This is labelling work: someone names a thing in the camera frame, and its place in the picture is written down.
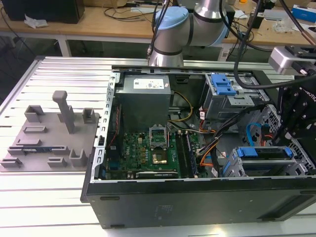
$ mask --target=green motherboard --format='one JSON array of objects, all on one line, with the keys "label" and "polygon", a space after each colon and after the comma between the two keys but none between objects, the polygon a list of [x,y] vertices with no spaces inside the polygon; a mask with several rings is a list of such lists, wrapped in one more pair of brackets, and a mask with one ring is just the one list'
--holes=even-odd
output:
[{"label": "green motherboard", "polygon": [[[151,147],[166,142],[167,147]],[[176,172],[177,178],[194,177],[197,174],[196,150],[200,148],[196,133],[125,133],[121,157],[117,164],[110,164],[111,179],[129,179],[129,172]]]}]

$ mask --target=black box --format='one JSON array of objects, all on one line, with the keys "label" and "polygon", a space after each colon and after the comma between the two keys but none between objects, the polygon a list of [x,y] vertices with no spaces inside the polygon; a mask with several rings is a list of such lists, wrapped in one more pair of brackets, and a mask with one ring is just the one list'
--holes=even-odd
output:
[{"label": "black box", "polygon": [[25,16],[37,20],[78,23],[84,13],[83,0],[2,0],[12,21],[23,21]]}]

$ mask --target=empty cpu socket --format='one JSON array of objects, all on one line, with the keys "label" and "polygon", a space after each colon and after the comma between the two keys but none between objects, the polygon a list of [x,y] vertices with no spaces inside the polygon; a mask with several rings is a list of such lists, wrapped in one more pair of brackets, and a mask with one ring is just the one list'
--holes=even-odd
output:
[{"label": "empty cpu socket", "polygon": [[152,151],[153,164],[168,164],[167,151],[154,150]]}]

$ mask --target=motherboard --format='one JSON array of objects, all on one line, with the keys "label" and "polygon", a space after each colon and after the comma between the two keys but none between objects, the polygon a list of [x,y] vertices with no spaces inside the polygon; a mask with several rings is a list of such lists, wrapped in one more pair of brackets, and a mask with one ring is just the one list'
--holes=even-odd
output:
[{"label": "motherboard", "polygon": [[[164,143],[166,147],[156,145]],[[199,148],[194,132],[124,133],[121,155],[106,159],[106,173],[110,179],[194,178]]]}]

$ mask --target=white label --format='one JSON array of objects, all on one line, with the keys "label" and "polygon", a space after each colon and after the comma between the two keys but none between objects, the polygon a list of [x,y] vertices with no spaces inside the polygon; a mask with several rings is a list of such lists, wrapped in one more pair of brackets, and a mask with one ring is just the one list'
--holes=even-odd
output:
[{"label": "white label", "polygon": [[199,113],[199,117],[200,117],[201,120],[205,120],[205,112],[202,112],[202,111],[201,111],[201,112]]},{"label": "white label", "polygon": [[163,79],[134,79],[134,89],[164,89]]},{"label": "white label", "polygon": [[212,168],[212,174],[217,178],[218,177],[218,172],[216,171],[216,169],[214,169],[214,167]]},{"label": "white label", "polygon": [[23,149],[24,152],[36,152],[36,149]]}]

